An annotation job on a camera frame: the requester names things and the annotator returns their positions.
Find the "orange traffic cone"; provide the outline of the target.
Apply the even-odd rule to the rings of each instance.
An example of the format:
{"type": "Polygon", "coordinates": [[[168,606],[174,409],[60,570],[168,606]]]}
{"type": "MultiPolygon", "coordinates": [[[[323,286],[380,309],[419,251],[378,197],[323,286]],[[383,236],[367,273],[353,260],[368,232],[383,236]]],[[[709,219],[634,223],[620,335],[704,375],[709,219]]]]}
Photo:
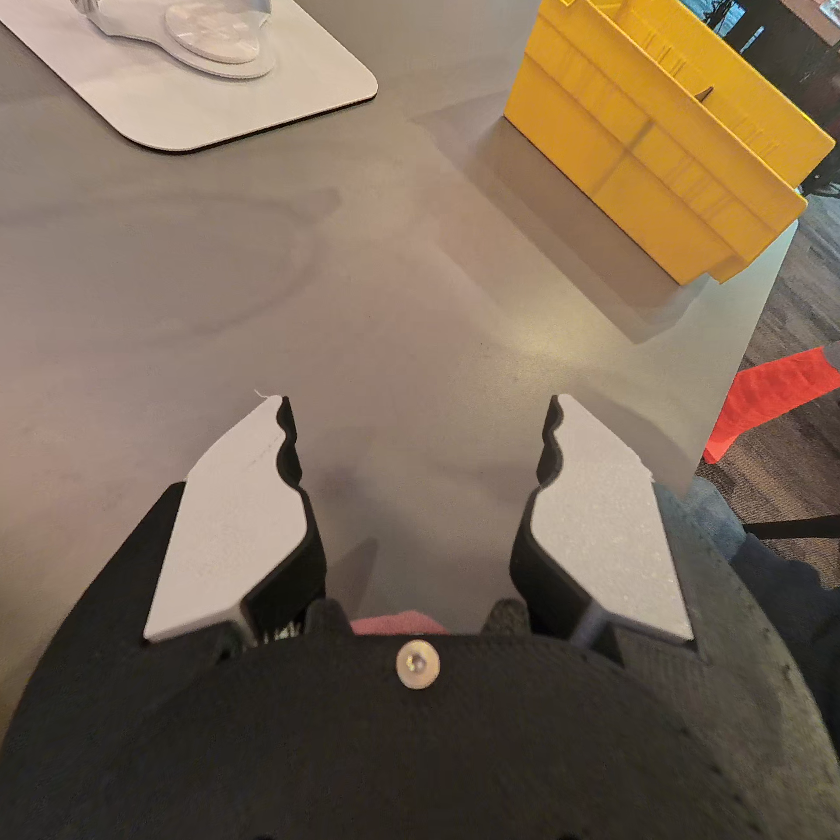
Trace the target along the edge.
{"type": "Polygon", "coordinates": [[[716,464],[742,434],[838,387],[838,341],[739,372],[708,438],[702,461],[716,464]]]}

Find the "white stand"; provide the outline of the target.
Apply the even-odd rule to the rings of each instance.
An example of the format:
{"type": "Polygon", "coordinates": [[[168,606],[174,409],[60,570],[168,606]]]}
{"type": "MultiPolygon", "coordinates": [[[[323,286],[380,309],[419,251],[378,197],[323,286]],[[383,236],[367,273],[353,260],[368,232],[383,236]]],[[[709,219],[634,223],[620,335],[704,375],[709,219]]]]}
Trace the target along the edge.
{"type": "Polygon", "coordinates": [[[2,24],[125,139],[188,152],[367,102],[295,2],[3,1],[2,24]]]}

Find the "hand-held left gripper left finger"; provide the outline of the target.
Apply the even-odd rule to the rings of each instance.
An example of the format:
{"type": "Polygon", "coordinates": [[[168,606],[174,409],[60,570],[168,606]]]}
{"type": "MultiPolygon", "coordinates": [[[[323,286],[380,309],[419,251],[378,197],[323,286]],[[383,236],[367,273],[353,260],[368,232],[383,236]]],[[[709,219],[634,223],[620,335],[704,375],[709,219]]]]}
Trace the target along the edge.
{"type": "Polygon", "coordinates": [[[301,488],[297,440],[289,398],[265,396],[189,471],[147,642],[230,624],[256,646],[289,635],[324,597],[327,561],[301,488]]]}

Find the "yellow plastic bin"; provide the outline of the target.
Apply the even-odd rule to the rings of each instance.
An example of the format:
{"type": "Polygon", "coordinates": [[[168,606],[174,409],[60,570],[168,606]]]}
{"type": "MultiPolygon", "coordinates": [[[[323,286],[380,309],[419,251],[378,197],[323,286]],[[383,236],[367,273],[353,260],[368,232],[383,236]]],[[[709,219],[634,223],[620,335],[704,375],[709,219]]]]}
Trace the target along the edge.
{"type": "Polygon", "coordinates": [[[541,2],[504,113],[680,285],[749,267],[835,145],[674,1],[541,2]]]}

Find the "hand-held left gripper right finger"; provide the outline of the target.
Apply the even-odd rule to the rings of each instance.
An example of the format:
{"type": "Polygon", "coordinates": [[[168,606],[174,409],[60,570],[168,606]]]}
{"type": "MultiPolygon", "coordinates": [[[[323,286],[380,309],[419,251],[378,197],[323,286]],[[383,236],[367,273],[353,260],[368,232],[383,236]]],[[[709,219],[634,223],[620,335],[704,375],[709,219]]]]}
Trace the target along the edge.
{"type": "Polygon", "coordinates": [[[532,630],[579,648],[622,628],[667,644],[695,633],[650,470],[571,395],[542,427],[537,486],[509,572],[532,630]]]}

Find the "person's blue jeans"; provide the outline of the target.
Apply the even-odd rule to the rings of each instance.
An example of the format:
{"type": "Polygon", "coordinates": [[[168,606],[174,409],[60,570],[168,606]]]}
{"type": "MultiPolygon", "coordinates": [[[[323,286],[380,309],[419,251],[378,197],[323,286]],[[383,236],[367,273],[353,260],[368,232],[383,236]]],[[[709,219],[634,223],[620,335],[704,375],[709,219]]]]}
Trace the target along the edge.
{"type": "Polygon", "coordinates": [[[784,640],[817,703],[837,704],[838,588],[824,588],[811,565],[785,560],[745,532],[708,480],[694,478],[684,503],[784,640]]]}

